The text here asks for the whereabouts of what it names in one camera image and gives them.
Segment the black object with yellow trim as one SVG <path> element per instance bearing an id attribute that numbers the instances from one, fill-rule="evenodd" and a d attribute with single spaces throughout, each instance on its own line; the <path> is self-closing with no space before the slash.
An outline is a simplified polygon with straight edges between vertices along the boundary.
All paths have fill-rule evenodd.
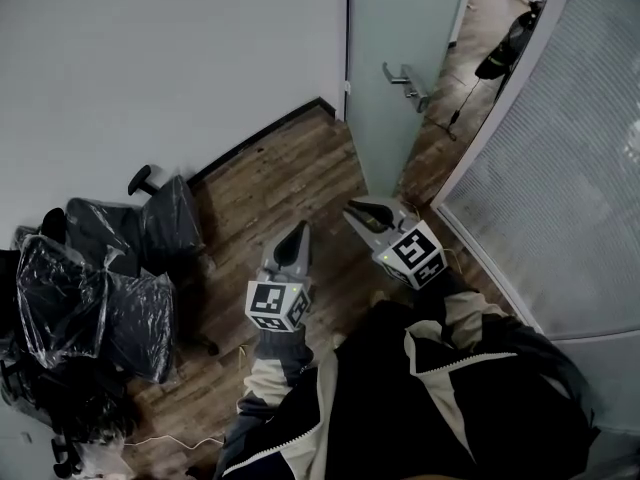
<path id="1" fill-rule="evenodd" d="M 476 68 L 474 74 L 477 78 L 495 80 L 511 72 L 528 45 L 544 6 L 544 0 L 533 1 L 529 10 L 513 21 L 498 45 Z"/>

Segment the black baseboard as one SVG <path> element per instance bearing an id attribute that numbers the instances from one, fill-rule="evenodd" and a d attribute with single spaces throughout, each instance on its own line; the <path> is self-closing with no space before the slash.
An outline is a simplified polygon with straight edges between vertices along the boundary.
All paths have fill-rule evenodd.
<path id="1" fill-rule="evenodd" d="M 324 100 L 322 97 L 317 97 L 295 108 L 294 110 L 287 113 L 286 115 L 279 118 L 278 120 L 274 121 L 273 123 L 269 124 L 268 126 L 260 129 L 258 132 L 254 133 L 253 135 L 251 135 L 250 137 L 242 141 L 240 144 L 234 146 L 229 151 L 221 155 L 219 158 L 215 159 L 214 161 L 206 165 L 202 170 L 198 171 L 187 180 L 188 185 L 191 188 L 193 188 L 198 183 L 205 180 L 206 177 L 212 174 L 215 170 L 219 169 L 220 167 L 230 162 L 232 159 L 237 157 L 240 153 L 247 150 L 250 146 L 253 146 L 263 138 L 267 137 L 269 134 L 279 130 L 285 125 L 292 123 L 299 117 L 303 116 L 304 114 L 306 114 L 307 112 L 315 108 L 322 109 L 331 118 L 336 117 L 336 109 L 331 104 L 329 104 L 326 100 Z"/>

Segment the striped frosted glass partition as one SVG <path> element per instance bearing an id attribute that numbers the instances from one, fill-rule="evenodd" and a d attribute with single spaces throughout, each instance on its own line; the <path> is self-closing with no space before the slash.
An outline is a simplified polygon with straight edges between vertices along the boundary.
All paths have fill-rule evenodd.
<path id="1" fill-rule="evenodd" d="M 432 206 L 640 435 L 640 0 L 547 0 Z"/>

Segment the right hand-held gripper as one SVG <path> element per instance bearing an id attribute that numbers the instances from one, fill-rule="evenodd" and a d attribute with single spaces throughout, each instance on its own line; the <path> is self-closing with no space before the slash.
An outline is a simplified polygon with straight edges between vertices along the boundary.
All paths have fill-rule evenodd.
<path id="1" fill-rule="evenodd" d="M 343 216 L 372 250 L 380 250 L 388 228 L 397 228 L 408 210 L 396 199 L 360 196 L 348 201 Z M 415 290 L 421 290 L 447 267 L 444 248 L 424 220 L 374 256 L 385 272 Z"/>

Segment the silver door handle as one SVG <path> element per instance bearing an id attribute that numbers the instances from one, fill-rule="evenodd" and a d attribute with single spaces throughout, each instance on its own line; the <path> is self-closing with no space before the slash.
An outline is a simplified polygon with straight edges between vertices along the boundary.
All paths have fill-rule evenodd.
<path id="1" fill-rule="evenodd" d="M 400 74 L 393 75 L 387 62 L 382 63 L 382 72 L 391 85 L 403 87 L 403 94 L 410 100 L 417 113 L 423 113 L 429 103 L 429 93 L 418 73 L 409 64 L 400 65 Z"/>

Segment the person's right forearm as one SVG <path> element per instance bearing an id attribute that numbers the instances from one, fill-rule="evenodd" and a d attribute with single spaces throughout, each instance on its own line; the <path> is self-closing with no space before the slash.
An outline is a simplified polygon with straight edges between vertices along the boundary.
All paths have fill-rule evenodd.
<path id="1" fill-rule="evenodd" d="M 442 326 L 445 341 L 459 350 L 472 351 L 483 340 L 486 321 L 508 317 L 450 267 L 418 292 L 415 303 Z"/>

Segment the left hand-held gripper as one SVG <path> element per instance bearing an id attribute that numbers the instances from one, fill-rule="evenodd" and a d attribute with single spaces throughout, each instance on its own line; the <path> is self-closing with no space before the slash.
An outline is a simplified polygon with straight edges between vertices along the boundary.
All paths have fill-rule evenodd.
<path id="1" fill-rule="evenodd" d="M 310 241 L 310 226 L 302 220 L 265 245 L 262 268 L 248 282 L 245 301 L 245 315 L 258 329 L 292 333 L 303 326 L 312 302 L 311 279 L 304 277 L 309 270 Z"/>

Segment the person's dark and cream jacket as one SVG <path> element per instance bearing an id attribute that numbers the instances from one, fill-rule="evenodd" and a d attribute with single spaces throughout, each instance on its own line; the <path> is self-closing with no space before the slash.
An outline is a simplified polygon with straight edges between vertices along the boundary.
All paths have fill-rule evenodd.
<path id="1" fill-rule="evenodd" d="M 424 309 L 375 305 L 267 420 L 238 414 L 215 480 L 568 480 L 596 437 L 586 381 L 511 315 L 472 350 Z"/>

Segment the person's left forearm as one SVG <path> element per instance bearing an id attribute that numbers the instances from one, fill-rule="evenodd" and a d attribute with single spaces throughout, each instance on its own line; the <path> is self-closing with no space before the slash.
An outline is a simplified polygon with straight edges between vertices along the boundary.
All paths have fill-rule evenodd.
<path id="1" fill-rule="evenodd" d="M 254 350 L 245 391 L 237 403 L 241 416 L 267 420 L 313 364 L 314 353 L 306 342 L 306 328 L 293 332 L 261 330 Z"/>

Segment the pile of plastic-wrapped office chairs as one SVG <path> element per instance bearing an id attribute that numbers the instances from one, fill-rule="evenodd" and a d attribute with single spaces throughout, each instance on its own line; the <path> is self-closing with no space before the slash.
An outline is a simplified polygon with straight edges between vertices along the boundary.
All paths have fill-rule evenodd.
<path id="1" fill-rule="evenodd" d="M 53 474 L 80 472 L 77 446 L 124 441 L 138 410 L 128 382 L 166 382 L 179 316 L 174 276 L 204 243 L 190 186 L 141 168 L 140 206 L 72 198 L 0 249 L 0 397 L 53 434 Z"/>

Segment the crumpled clear plastic sheet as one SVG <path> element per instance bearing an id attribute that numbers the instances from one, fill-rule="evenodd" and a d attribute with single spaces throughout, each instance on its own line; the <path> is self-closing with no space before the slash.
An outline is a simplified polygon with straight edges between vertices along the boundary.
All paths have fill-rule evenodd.
<path id="1" fill-rule="evenodd" d="M 122 457 L 124 441 L 87 443 L 77 446 L 80 472 L 73 480 L 133 480 L 135 474 Z"/>

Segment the glass door with handle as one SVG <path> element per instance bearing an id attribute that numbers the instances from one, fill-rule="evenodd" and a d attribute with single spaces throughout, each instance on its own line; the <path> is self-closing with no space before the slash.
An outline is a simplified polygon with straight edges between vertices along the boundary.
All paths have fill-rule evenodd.
<path id="1" fill-rule="evenodd" d="M 463 1 L 348 0 L 346 122 L 371 195 L 395 192 L 426 111 L 387 81 L 382 63 L 393 75 L 411 65 L 431 99 Z"/>

